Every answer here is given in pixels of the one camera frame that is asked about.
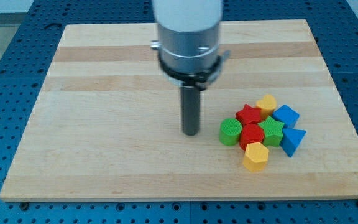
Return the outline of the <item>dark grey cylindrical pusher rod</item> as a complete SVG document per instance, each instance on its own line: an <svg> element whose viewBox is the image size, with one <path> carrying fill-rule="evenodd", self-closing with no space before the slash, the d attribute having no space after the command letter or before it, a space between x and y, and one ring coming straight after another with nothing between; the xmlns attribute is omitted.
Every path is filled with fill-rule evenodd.
<svg viewBox="0 0 358 224"><path fill-rule="evenodd" d="M180 87L181 128L187 136L200 130L200 91L192 86Z"/></svg>

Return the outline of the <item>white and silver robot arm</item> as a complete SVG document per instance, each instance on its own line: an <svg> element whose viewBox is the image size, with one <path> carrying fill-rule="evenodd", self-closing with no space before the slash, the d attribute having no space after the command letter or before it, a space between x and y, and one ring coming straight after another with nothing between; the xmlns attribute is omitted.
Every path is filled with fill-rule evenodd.
<svg viewBox="0 0 358 224"><path fill-rule="evenodd" d="M230 53L219 54L221 0L153 0L160 69L180 89L181 128L200 130L200 93L220 75Z"/></svg>

